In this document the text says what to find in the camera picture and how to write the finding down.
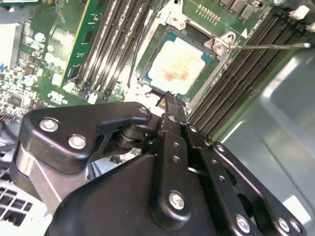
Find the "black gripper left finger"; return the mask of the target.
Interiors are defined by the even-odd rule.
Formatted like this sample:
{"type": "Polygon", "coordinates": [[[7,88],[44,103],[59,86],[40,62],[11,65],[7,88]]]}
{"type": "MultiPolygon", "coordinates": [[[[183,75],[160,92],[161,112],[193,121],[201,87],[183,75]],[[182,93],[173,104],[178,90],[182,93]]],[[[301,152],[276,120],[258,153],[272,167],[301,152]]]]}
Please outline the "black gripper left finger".
{"type": "Polygon", "coordinates": [[[138,102],[104,103],[28,112],[20,128],[13,162],[54,215],[73,191],[146,154],[155,164],[150,211],[166,230],[182,228],[191,217],[187,145],[176,111],[177,97],[166,93],[158,117],[138,102]]]}

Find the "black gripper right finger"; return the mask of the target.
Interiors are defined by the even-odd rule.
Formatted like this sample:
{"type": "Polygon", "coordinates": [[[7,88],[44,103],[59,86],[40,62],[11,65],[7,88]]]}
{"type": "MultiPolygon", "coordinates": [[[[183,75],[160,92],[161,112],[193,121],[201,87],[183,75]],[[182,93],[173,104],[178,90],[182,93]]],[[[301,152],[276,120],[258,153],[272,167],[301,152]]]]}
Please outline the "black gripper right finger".
{"type": "Polygon", "coordinates": [[[176,111],[188,145],[188,166],[198,171],[217,236],[305,236],[303,224],[222,143],[208,145],[176,111]]]}

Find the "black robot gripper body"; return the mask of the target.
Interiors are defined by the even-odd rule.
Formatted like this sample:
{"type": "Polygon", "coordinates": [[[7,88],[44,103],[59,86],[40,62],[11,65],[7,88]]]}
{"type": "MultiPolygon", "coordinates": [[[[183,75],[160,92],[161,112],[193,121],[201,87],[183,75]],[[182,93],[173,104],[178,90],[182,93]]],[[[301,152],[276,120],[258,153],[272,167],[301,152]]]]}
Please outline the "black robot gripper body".
{"type": "Polygon", "coordinates": [[[169,231],[153,219],[149,202],[160,160],[160,154],[137,157],[73,191],[58,206],[46,235],[215,236],[200,177],[191,171],[185,182],[192,199],[190,221],[169,231]]]}

